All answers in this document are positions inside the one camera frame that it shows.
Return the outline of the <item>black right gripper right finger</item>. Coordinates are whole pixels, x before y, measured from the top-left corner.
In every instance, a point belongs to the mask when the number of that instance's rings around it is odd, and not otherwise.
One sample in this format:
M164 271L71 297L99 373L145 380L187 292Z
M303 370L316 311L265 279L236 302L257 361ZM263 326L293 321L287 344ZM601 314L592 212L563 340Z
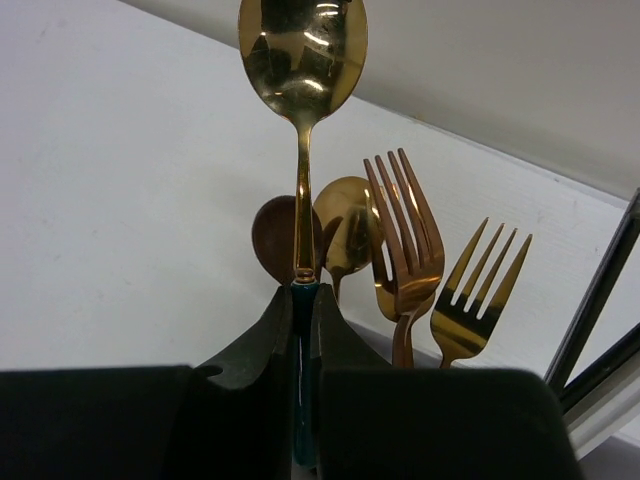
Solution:
M342 316L330 286L311 327L323 479L580 479L554 394L514 369L403 369Z

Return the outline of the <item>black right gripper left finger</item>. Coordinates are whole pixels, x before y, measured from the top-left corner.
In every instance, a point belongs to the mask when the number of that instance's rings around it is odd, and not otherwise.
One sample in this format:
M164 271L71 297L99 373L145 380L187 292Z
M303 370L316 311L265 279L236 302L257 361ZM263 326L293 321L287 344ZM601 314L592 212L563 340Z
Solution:
M5 479L287 479L291 294L197 367L5 371Z

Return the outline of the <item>gold fork green handle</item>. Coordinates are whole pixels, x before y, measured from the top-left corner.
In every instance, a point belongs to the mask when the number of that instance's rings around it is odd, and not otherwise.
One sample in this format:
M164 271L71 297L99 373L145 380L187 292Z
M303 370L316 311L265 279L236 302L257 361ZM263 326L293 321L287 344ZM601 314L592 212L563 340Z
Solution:
M488 224L483 220L456 261L431 314L430 329L441 352L439 367L448 369L457 360L479 355L486 347L519 277L530 245L528 235L491 298L490 288L509 252L516 233L512 232L478 285L487 261L504 229L499 226L474 268L469 264Z
M385 318L397 323L400 315L397 314L395 310L394 286L393 282L387 277L387 269L382 251L385 235L373 197L370 197L367 201L367 209L369 214L368 230L377 304Z

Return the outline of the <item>rose gold fork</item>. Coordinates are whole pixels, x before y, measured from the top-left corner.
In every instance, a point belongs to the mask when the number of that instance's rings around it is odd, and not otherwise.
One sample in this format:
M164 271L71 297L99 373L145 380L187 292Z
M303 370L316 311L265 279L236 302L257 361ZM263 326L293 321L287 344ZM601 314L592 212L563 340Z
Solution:
M387 153L395 178L380 156L364 161L385 240L387 277L393 282L400 319L392 337L392 364L414 366L411 329L433 305L445 266L444 244L427 199L405 151Z

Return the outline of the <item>thin silver chopstick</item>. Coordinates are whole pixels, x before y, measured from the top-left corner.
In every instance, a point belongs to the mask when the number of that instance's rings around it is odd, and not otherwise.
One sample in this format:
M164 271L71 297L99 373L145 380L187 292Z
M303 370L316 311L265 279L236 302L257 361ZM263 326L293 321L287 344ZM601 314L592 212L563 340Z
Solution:
M585 398L564 415L576 456L586 456L638 415L638 384Z

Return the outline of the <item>gold spoon dark handle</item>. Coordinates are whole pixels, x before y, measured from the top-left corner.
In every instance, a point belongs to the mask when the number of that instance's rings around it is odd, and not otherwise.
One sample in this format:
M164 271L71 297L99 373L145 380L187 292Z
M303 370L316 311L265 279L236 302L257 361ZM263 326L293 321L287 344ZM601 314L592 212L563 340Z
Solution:
M367 226L370 183L345 176L327 184L313 207L322 226L321 265L329 273L337 303L345 276L371 263L371 237Z

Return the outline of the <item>dark slim chopstick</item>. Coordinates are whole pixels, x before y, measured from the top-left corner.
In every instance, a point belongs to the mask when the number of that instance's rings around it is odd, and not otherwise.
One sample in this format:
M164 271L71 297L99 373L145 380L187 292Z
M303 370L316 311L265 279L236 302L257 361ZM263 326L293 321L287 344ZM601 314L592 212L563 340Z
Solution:
M565 413L639 352L639 331L636 324L564 388L560 401Z

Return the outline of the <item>gold spoon green handle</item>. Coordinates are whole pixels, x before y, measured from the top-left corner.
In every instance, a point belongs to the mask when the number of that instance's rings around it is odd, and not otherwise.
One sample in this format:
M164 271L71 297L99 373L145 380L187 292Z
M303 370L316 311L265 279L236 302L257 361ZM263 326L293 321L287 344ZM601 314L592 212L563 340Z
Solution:
M297 398L293 457L316 466L311 367L311 318L319 282L310 184L313 127L337 111L362 74L368 48L361 1L243 0L238 14L240 53L260 99L296 129L297 187L291 284L294 332L298 338Z

